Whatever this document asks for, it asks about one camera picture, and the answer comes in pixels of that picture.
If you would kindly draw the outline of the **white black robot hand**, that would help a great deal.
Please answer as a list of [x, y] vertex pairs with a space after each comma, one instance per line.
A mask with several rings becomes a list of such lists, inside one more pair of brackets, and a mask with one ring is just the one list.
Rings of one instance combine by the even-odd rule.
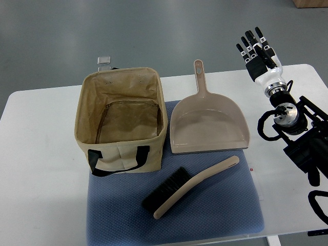
[[255, 27], [254, 32], [246, 31], [241, 42], [236, 47], [252, 81], [261, 86], [266, 94], [277, 88], [285, 88], [281, 62], [260, 28]]

